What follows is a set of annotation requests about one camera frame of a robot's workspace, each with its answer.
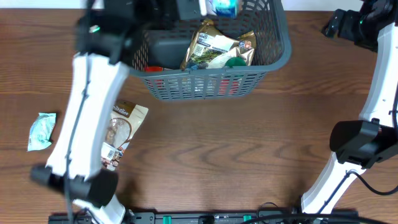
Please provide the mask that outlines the brown Pantree snack pouch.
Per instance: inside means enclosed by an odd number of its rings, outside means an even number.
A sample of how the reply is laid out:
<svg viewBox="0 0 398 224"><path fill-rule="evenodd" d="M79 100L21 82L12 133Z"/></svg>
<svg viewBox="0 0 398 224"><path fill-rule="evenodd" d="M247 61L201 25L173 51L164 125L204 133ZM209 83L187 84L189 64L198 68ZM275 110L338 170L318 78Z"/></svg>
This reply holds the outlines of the brown Pantree snack pouch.
<svg viewBox="0 0 398 224"><path fill-rule="evenodd" d="M101 150L102 167L115 171L149 109L126 100L117 100L109 117Z"/></svg>

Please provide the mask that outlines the green lid jar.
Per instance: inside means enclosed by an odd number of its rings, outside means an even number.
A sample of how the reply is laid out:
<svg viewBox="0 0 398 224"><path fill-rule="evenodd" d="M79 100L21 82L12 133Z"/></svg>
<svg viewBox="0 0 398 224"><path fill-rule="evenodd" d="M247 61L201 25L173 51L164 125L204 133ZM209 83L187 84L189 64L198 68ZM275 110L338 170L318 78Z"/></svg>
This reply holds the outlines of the green lid jar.
<svg viewBox="0 0 398 224"><path fill-rule="evenodd" d="M232 57L228 59L224 65L225 68L242 67L246 66L246 62L241 57Z"/></svg>

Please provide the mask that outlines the orange pasta packet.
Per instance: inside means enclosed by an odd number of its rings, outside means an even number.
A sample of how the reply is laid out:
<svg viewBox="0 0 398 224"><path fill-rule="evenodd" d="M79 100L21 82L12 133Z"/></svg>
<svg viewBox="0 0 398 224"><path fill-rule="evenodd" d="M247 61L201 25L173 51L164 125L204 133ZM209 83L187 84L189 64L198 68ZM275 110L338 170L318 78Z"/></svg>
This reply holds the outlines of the orange pasta packet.
<svg viewBox="0 0 398 224"><path fill-rule="evenodd" d="M158 80L145 79L144 83L156 98L163 100L179 100L189 98L210 98L215 96L233 95L238 92L243 79L242 75L231 75L210 78L168 78Z"/></svg>

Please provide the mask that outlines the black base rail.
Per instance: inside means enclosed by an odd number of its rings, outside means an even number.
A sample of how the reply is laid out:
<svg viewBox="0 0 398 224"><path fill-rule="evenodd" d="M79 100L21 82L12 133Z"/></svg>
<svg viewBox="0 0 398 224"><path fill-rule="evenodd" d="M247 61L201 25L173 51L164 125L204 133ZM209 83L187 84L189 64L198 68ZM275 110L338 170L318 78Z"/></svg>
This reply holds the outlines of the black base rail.
<svg viewBox="0 0 398 224"><path fill-rule="evenodd" d="M264 217L267 215L281 215L282 210L262 210L258 213L241 212L241 213L152 213L152 212L137 212L131 217L124 218L122 223L131 224L222 224L222 223L242 223L257 217ZM334 210L332 215L346 215L351 217L358 217L359 214L354 210ZM344 221L335 218L315 219L315 223L359 223L355 221ZM48 224L67 224L69 223L66 215L54 214L49 216ZM81 212L75 218L74 223L96 223L94 218L87 213ZM292 221L287 219L265 220L256 223L310 223L304 220Z"/></svg>

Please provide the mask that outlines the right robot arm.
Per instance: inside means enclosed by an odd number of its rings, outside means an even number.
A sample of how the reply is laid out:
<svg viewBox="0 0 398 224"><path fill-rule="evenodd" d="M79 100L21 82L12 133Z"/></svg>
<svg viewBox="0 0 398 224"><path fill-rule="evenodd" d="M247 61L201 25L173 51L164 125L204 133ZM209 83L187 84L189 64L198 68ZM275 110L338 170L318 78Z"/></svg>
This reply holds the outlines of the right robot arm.
<svg viewBox="0 0 398 224"><path fill-rule="evenodd" d="M397 0L363 1L359 11L337 9L322 34L377 54L359 118L335 124L329 160L300 199L302 213L326 215L355 179L397 155Z"/></svg>

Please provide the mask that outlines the Kleenex tissue multipack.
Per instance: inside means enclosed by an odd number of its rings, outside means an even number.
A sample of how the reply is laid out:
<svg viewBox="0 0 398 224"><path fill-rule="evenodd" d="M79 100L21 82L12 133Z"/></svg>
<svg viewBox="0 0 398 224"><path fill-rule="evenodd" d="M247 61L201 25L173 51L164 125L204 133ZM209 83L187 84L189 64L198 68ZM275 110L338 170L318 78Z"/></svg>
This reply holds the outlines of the Kleenex tissue multipack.
<svg viewBox="0 0 398 224"><path fill-rule="evenodd" d="M242 0L206 0L206 10L213 16L234 19L242 10Z"/></svg>

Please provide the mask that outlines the gold coffee bag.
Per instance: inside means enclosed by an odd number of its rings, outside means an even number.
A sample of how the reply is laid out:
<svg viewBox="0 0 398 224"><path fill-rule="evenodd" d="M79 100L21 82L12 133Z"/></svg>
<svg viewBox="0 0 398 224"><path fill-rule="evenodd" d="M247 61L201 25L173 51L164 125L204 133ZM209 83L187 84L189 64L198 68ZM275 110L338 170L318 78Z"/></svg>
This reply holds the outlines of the gold coffee bag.
<svg viewBox="0 0 398 224"><path fill-rule="evenodd" d="M210 19L205 19L192 35L190 45L180 64L182 70L223 68L232 57L241 57L250 66L257 41L253 31L232 39L222 34Z"/></svg>

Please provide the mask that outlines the grey plastic basket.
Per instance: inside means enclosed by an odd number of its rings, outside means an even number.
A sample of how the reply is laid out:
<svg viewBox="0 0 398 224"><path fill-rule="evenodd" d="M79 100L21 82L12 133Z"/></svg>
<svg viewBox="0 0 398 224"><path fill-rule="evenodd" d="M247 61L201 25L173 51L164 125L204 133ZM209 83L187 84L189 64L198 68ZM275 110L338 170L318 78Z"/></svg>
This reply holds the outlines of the grey plastic basket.
<svg viewBox="0 0 398 224"><path fill-rule="evenodd" d="M237 18L206 16L147 30L132 76L160 100L244 96L292 48L281 1L243 1Z"/></svg>

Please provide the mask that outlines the small teal tissue packet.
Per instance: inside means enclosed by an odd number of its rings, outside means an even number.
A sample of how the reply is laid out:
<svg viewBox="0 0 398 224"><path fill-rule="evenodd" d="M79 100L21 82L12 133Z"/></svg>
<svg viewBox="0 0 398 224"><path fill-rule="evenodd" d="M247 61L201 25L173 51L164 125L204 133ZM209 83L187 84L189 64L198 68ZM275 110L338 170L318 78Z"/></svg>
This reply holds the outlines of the small teal tissue packet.
<svg viewBox="0 0 398 224"><path fill-rule="evenodd" d="M27 151L41 151L52 142L50 137L56 123L56 113L39 113L29 131Z"/></svg>

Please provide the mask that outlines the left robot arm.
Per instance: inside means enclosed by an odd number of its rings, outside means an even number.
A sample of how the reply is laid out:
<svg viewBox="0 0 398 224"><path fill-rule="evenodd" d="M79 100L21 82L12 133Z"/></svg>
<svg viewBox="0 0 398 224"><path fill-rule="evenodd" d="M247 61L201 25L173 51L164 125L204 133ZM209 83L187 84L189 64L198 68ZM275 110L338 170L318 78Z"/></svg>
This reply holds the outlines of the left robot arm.
<svg viewBox="0 0 398 224"><path fill-rule="evenodd" d="M95 223L122 223L125 207L115 191L118 175L101 165L108 117L130 75L144 32L164 22L207 13L205 1L105 1L85 3L76 25L70 98L57 143L31 179L64 195Z"/></svg>

